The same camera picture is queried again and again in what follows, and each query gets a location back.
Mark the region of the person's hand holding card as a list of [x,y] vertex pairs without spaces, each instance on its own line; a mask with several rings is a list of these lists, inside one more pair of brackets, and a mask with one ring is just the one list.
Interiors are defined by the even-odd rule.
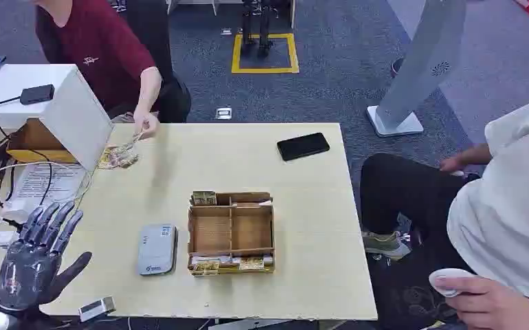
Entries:
[[159,127],[159,120],[149,109],[137,107],[133,113],[135,133],[141,140],[153,137]]

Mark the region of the person's hand holding controller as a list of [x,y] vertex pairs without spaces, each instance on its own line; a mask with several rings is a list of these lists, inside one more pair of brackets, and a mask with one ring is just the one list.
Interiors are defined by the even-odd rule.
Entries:
[[461,294],[447,298],[469,329],[529,329],[529,298],[479,276],[439,278],[437,285]]

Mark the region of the person's hand by knee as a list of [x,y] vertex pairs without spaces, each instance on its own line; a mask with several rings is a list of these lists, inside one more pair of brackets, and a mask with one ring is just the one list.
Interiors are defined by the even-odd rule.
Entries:
[[448,157],[440,163],[440,170],[446,173],[462,172],[465,167],[466,164],[458,155]]

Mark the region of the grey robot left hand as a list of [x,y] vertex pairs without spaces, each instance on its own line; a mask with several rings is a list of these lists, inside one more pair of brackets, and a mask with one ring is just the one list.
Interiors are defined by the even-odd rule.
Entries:
[[74,201],[52,203],[33,210],[11,243],[0,267],[0,311],[21,314],[53,302],[89,264],[92,253],[82,253],[60,271],[63,254],[83,218]]

